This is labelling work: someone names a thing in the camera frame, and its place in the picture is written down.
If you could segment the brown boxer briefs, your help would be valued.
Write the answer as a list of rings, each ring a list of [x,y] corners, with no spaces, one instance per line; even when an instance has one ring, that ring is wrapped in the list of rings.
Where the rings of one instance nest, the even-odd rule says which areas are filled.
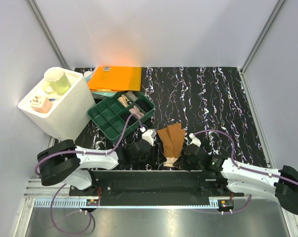
[[[163,166],[173,167],[181,156],[186,131],[182,128],[181,123],[175,123],[157,130],[157,134],[162,141],[163,155],[166,158]]]

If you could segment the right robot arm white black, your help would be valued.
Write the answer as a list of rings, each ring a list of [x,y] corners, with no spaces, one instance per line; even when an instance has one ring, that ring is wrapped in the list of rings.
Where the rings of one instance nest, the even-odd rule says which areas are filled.
[[[298,215],[298,171],[241,164],[221,155],[208,155],[191,144],[183,150],[183,168],[199,171],[201,192],[209,196],[244,194],[265,198]]]

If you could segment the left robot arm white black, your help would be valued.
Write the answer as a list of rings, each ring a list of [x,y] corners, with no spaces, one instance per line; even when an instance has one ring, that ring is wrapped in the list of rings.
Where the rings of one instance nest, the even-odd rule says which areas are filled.
[[[92,150],[67,139],[37,155],[35,173],[40,176],[43,186],[69,184],[90,196],[97,191],[97,183],[92,180],[88,169],[129,170],[148,163],[153,157],[154,147],[154,141],[141,139],[111,150]]]

